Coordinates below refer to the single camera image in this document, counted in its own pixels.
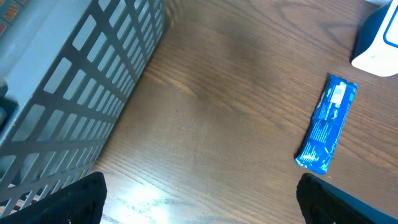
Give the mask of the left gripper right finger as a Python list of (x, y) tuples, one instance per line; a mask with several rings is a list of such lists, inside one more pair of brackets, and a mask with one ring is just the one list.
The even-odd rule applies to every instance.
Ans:
[(298, 182), (296, 198), (305, 223), (393, 223), (397, 219), (358, 200), (311, 173)]

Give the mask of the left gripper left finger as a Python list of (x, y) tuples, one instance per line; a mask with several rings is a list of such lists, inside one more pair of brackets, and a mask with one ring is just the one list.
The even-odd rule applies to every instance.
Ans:
[(1, 218), (1, 223), (97, 224), (101, 221), (106, 196), (104, 175), (94, 172), (19, 212)]

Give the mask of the blue Oreo cookie packet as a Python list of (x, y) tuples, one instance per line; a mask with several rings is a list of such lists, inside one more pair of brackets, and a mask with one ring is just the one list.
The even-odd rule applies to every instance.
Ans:
[(328, 172), (357, 89), (355, 83), (329, 76), (295, 158), (297, 165), (318, 175)]

